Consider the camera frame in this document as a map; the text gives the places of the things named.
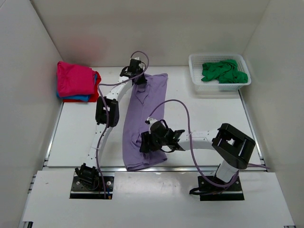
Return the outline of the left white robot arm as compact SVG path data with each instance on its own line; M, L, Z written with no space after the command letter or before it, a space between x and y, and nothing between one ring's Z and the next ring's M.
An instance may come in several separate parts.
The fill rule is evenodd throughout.
M99 97L95 110L95 136L88 158L79 168L75 168L79 184L88 191L101 189L105 192L106 181L99 160L112 129L118 124L119 101L134 84L146 83L146 69L147 65L139 57L131 57L130 64L121 70L117 83L97 86Z

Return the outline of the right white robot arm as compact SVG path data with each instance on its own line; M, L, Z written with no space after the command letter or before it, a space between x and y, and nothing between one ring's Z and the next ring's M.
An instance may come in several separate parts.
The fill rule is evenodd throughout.
M223 123L216 130L192 132L172 130L164 120L149 118L146 120L148 131L141 134L141 153L162 151L163 147L169 152L194 150L214 150L223 162L217 168L213 177L205 175L205 182L218 190L226 190L235 183L240 170L245 170L256 145L255 141L235 128Z

